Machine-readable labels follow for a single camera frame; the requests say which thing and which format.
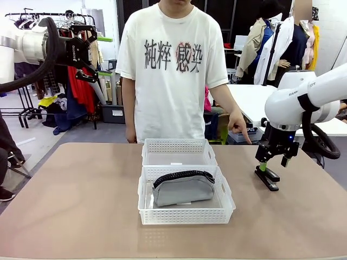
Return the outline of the person's right hand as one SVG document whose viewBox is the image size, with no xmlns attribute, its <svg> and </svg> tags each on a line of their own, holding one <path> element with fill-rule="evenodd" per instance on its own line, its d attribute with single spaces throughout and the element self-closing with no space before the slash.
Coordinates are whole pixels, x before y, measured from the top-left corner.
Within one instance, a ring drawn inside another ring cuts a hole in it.
<svg viewBox="0 0 347 260">
<path fill-rule="evenodd" d="M 129 144 L 137 143 L 136 130 L 133 127 L 126 127 L 125 131 L 126 140 Z"/>
</svg>

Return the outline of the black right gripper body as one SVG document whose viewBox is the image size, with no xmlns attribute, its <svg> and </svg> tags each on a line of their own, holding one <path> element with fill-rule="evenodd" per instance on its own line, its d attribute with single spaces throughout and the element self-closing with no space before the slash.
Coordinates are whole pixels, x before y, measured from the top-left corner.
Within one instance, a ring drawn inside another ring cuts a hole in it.
<svg viewBox="0 0 347 260">
<path fill-rule="evenodd" d="M 268 143 L 277 149 L 276 155 L 284 155 L 290 147 L 299 148 L 299 143 L 294 140 L 295 133 L 296 131 L 277 129 L 268 123 L 259 143 Z"/>
</svg>

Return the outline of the person's left hand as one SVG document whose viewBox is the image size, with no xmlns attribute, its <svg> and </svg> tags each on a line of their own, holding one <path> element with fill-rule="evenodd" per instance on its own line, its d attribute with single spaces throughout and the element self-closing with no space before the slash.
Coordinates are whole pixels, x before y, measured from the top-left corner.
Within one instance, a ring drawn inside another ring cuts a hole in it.
<svg viewBox="0 0 347 260">
<path fill-rule="evenodd" d="M 242 133 L 248 144 L 252 144 L 248 132 L 246 122 L 243 118 L 243 115 L 239 109 L 233 110 L 229 115 L 229 124 L 228 130 L 232 131 L 234 134 Z"/>
</svg>

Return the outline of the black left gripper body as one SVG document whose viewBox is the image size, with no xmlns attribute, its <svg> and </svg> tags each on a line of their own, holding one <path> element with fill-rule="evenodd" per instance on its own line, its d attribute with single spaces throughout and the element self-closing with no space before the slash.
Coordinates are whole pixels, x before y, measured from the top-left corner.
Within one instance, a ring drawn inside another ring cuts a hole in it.
<svg viewBox="0 0 347 260">
<path fill-rule="evenodd" d="M 91 64 L 89 43 L 78 37 L 59 37 L 56 64 L 75 68 L 86 68 Z"/>
</svg>

